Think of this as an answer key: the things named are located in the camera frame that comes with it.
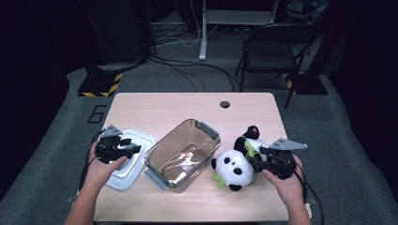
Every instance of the cable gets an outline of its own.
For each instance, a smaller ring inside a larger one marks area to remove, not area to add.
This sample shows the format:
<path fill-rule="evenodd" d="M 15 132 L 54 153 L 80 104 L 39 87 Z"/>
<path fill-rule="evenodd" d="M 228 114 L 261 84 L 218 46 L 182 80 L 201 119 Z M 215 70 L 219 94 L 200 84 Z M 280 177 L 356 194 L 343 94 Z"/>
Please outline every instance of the cable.
<path fill-rule="evenodd" d="M 227 76 L 227 78 L 229 79 L 229 81 L 230 81 L 230 83 L 231 83 L 231 85 L 232 85 L 232 88 L 233 88 L 234 92 L 236 92 L 236 90 L 235 90 L 235 86 L 234 86 L 234 83 L 233 83 L 232 80 L 234 80 L 235 83 L 236 83 L 238 86 L 240 86 L 240 83 L 237 81 L 237 79 L 236 79 L 234 76 L 232 76 L 228 71 L 226 71 L 225 69 L 220 68 L 220 67 L 212 66 L 212 65 L 210 65 L 210 64 L 205 64 L 205 63 L 189 62 L 189 61 L 175 60 L 175 59 L 164 59 L 164 58 L 160 58 L 160 57 L 158 57 L 157 55 L 153 55 L 153 54 L 150 54 L 149 57 L 157 58 L 157 59 L 159 59 L 159 60 L 161 60 L 161 61 L 163 61 L 163 62 L 169 61 L 169 62 L 176 62 L 176 63 L 188 64 L 188 65 L 180 65 L 180 64 L 168 64 L 168 63 L 167 63 L 167 66 L 169 66 L 169 65 L 175 66 L 175 67 L 198 66 L 198 67 L 215 68 L 215 69 L 221 71 L 222 73 L 224 73 L 224 74 Z"/>
<path fill-rule="evenodd" d="M 190 4 L 191 4 L 191 11 L 192 11 L 192 14 L 193 14 L 193 18 L 195 19 L 195 22 L 196 22 L 196 27 L 197 27 L 197 31 L 198 31 L 198 38 L 195 40 L 195 42 L 192 45 L 186 45 L 186 44 L 184 44 L 184 42 L 181 42 L 186 47 L 192 47 L 193 45 L 195 45 L 200 40 L 199 22 L 198 22 L 198 20 L 196 18 L 195 12 L 193 11 L 192 0 L 190 0 Z"/>
<path fill-rule="evenodd" d="M 91 142 L 90 142 L 90 144 L 88 145 L 88 150 L 87 150 L 87 152 L 85 153 L 84 167 L 83 167 L 83 170 L 82 170 L 82 174 L 81 174 L 81 176 L 80 176 L 79 191 L 82 189 L 82 187 L 83 187 L 83 185 L 84 185 L 84 180 L 85 180 L 85 177 L 87 176 L 88 167 L 90 166 L 91 162 L 93 162 L 93 160 L 94 160 L 95 158 L 97 158 L 98 155 L 100 154 L 100 152 L 97 153 L 93 158 L 91 158 L 90 161 L 88 161 L 88 160 L 89 160 L 89 157 L 90 157 L 90 151 L 91 151 L 91 148 L 93 147 L 94 141 L 98 138 L 98 136 L 102 133 L 102 131 L 99 131 L 99 132 L 91 139 Z"/>
<path fill-rule="evenodd" d="M 174 30 L 165 30 L 165 29 L 160 29 L 160 30 L 156 30 L 155 32 L 162 32 L 160 33 L 157 38 L 154 45 L 158 48 L 164 45 L 168 45 L 168 44 L 177 44 L 177 43 L 184 43 L 184 42 L 192 42 L 192 41 L 197 41 L 197 39 L 195 40 L 183 40 L 183 38 L 187 38 L 190 36 L 188 31 L 182 31 L 180 34 L 176 34 L 176 35 L 171 35 L 171 36 L 167 36 L 167 31 L 174 31 Z M 178 39 L 179 41 L 175 41 L 175 42 L 167 42 L 170 39 Z"/>
<path fill-rule="evenodd" d="M 182 70 L 180 70 L 180 69 L 174 67 L 173 65 L 170 65 L 170 64 L 166 63 L 163 59 L 161 59 L 161 58 L 159 58 L 159 57 L 158 57 L 158 59 L 160 59 L 161 62 L 158 62 L 158 61 L 152 59 L 151 57 L 149 57 L 149 60 L 151 60 L 152 62 L 159 63 L 159 64 L 162 64 L 162 65 L 166 65 L 166 66 L 168 66 L 168 67 L 174 69 L 175 71 L 177 71 L 179 74 L 181 74 L 181 76 L 184 77 L 185 80 L 187 80 L 187 81 L 192 85 L 193 90 L 194 90 L 195 92 L 197 92 L 195 85 L 193 84 L 193 82 L 192 82 L 190 79 L 188 79 L 188 78 L 184 75 L 184 73 L 189 74 L 189 75 L 192 75 L 193 77 L 196 77 L 199 81 L 201 81 L 201 83 L 202 83 L 202 85 L 203 85 L 203 92 L 205 92 L 205 83 L 204 83 L 203 80 L 200 79 L 198 76 L 196 76 L 196 75 L 194 75 L 194 74 L 191 74 L 191 73 L 189 73 L 189 72 L 182 71 Z"/>
<path fill-rule="evenodd" d="M 301 170 L 301 172 L 302 172 L 302 176 L 304 177 L 304 171 L 303 171 L 302 168 L 297 164 L 297 162 L 295 162 L 295 163 L 296 163 L 296 165 L 300 168 L 300 170 Z M 315 194 L 315 191 L 313 190 L 313 188 L 310 186 L 310 184 L 309 184 L 305 179 L 304 179 L 304 184 L 308 187 L 308 189 L 313 193 L 313 195 L 314 195 L 314 197 L 315 197 L 316 203 L 318 204 L 319 211 L 320 211 L 320 213 L 321 213 L 321 224 L 323 225 L 323 224 L 324 224 L 324 220 L 325 220 L 325 216 L 324 216 L 322 204 L 321 204 L 321 202 L 319 201 L 318 196 Z"/>
<path fill-rule="evenodd" d="M 323 212 L 322 204 L 321 204 L 321 202 L 319 201 L 319 198 L 318 198 L 318 196 L 316 195 L 316 193 L 315 193 L 315 191 L 313 190 L 313 188 L 310 186 L 310 184 L 309 184 L 309 183 L 307 182 L 307 180 L 305 179 L 304 171 L 302 170 L 302 168 L 301 168 L 301 167 L 297 164 L 297 162 L 295 161 L 296 166 L 298 166 L 299 169 L 301 170 L 301 173 L 302 173 L 302 178 L 301 178 L 301 176 L 297 173 L 297 171 L 294 170 L 294 169 L 290 166 L 290 164 L 287 163 L 283 158 L 278 157 L 278 156 L 274 156 L 274 157 L 276 157 L 276 158 L 278 158 L 278 160 L 282 161 L 282 162 L 283 162 L 286 166 L 288 166 L 289 169 L 295 174 L 295 176 L 296 176 L 296 177 L 298 178 L 298 180 L 300 181 L 300 183 L 301 183 L 301 185 L 302 185 L 302 189 L 303 189 L 303 191 L 305 191 L 305 194 L 307 194 L 307 193 L 306 193 L 306 187 L 308 187 L 308 189 L 313 193 L 313 195 L 314 195 L 314 197 L 315 197 L 315 200 L 316 200 L 316 203 L 318 204 L 320 214 L 321 214 L 321 225 L 323 225 L 325 219 L 324 219 L 324 212 Z"/>

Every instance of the gray carpet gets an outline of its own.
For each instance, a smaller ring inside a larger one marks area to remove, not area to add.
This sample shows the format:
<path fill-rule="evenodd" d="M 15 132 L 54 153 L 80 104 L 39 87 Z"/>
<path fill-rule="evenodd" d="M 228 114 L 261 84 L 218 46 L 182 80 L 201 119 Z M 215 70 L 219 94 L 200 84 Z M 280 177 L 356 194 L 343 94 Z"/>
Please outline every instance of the gray carpet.
<path fill-rule="evenodd" d="M 226 36 L 210 40 L 206 63 L 234 74 L 243 38 Z M 198 62 L 198 44 L 192 47 L 169 44 L 157 50 L 160 57 Z M 116 92 L 234 90 L 228 76 L 215 68 L 178 68 L 191 74 L 182 75 L 148 60 L 125 72 Z M 87 121 L 99 105 L 103 107 L 97 112 L 106 116 L 113 100 L 112 97 L 77 97 L 84 77 L 84 69 L 68 75 L 68 96 L 35 154 L 1 201 L 0 224 L 61 224 L 66 218 L 70 208 L 66 199 L 76 192 L 87 146 L 102 128 L 105 117 L 97 124 Z M 328 77 L 321 75 L 321 80 L 328 95 L 294 95 L 288 110 L 283 108 L 285 90 L 262 89 L 259 82 L 253 81 L 257 89 L 248 86 L 246 91 L 273 93 L 288 138 L 309 145 L 309 149 L 295 153 L 302 159 L 306 178 L 323 205 L 325 224 L 398 224 L 397 202 L 382 173 L 368 160 L 351 132 L 344 105 Z M 314 199 L 311 193 L 309 199 L 311 202 Z M 312 210 L 313 224 L 320 224 L 317 205 L 313 205 Z"/>

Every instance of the human arm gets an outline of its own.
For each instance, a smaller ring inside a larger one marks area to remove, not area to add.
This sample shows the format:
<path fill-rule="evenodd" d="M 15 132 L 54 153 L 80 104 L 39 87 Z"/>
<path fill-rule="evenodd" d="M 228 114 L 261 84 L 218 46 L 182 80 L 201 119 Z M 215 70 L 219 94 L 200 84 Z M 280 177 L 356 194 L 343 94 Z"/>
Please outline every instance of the human arm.
<path fill-rule="evenodd" d="M 301 160 L 297 156 L 293 156 L 297 164 L 302 168 Z M 299 167 L 296 168 L 297 174 L 302 179 L 302 171 Z M 299 179 L 293 174 L 291 177 L 281 180 L 272 172 L 263 170 L 263 175 L 267 180 L 277 188 L 278 194 L 286 205 L 289 216 L 290 225 L 305 225 L 311 224 L 307 209 L 304 204 L 302 184 Z"/>
<path fill-rule="evenodd" d="M 121 157 L 113 163 L 104 164 L 96 157 L 96 146 L 97 143 L 95 142 L 90 149 L 89 161 L 87 163 L 89 163 L 92 158 L 93 160 L 88 166 L 84 185 L 79 191 L 76 201 L 71 207 L 64 225 L 93 224 L 96 202 L 100 194 L 100 190 L 109 180 L 112 172 L 123 165 L 127 160 L 126 157 Z"/>

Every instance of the black chair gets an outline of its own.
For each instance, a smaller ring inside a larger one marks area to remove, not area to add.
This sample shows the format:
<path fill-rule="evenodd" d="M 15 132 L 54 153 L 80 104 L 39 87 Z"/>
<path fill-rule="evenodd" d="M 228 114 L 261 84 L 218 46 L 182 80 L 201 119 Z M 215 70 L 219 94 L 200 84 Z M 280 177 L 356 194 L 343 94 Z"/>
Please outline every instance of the black chair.
<path fill-rule="evenodd" d="M 245 72 L 289 74 L 290 84 L 286 85 L 289 95 L 284 104 L 287 109 L 295 92 L 294 80 L 298 77 L 306 51 L 318 37 L 316 27 L 306 23 L 276 22 L 254 28 L 244 41 L 244 51 L 235 76 L 241 70 L 240 91 L 243 91 Z M 294 53 L 291 44 L 299 44 Z"/>

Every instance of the panda face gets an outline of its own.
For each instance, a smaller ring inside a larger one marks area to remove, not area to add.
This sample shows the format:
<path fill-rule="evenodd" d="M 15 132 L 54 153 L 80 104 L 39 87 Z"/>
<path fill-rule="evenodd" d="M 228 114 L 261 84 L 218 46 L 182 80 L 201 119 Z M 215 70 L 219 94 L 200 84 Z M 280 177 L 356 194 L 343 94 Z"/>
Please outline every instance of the panda face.
<path fill-rule="evenodd" d="M 251 183 L 254 177 L 253 166 L 237 150 L 228 149 L 216 158 L 216 172 L 223 182 L 230 187 L 245 187 Z"/>

